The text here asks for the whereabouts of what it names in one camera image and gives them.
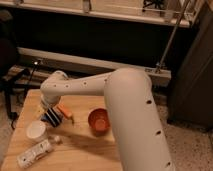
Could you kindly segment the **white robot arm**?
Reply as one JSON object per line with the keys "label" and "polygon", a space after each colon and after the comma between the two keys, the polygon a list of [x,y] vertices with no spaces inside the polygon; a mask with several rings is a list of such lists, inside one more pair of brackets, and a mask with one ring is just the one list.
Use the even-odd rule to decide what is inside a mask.
{"label": "white robot arm", "polygon": [[145,71],[120,68],[80,79],[55,71],[40,90],[44,108],[66,95],[102,95],[123,171],[176,171]]}

